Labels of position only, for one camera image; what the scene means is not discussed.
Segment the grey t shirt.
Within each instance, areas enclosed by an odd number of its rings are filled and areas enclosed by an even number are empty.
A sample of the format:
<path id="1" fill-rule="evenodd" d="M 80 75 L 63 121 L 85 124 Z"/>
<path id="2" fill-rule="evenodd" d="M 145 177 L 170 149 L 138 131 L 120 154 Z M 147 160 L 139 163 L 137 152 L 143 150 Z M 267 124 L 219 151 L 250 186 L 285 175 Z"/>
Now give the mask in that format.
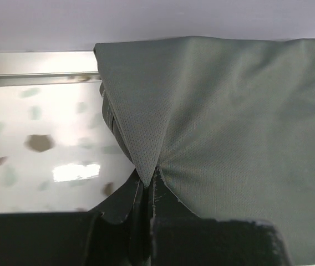
<path id="1" fill-rule="evenodd" d="M 102 115 L 148 185 L 194 213 L 262 219 L 315 264 L 315 39 L 181 37 L 94 47 Z"/>

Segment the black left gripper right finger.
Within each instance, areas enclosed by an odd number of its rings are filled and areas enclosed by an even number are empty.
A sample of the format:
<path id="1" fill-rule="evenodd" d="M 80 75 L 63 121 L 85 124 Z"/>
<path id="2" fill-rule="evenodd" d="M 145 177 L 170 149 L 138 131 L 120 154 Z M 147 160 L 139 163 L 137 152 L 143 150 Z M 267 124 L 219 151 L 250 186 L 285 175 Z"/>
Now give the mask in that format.
<path id="1" fill-rule="evenodd" d="M 151 265 L 291 265 L 283 239 L 265 221 L 201 218 L 157 169 L 149 186 Z"/>

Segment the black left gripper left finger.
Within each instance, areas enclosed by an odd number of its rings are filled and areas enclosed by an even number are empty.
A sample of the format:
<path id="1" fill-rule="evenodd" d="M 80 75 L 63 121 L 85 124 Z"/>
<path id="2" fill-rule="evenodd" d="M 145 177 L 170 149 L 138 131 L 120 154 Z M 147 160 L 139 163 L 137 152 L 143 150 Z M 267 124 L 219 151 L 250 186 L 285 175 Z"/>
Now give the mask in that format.
<path id="1" fill-rule="evenodd" d="M 0 214 L 0 265 L 144 265 L 137 172 L 88 211 Z"/>

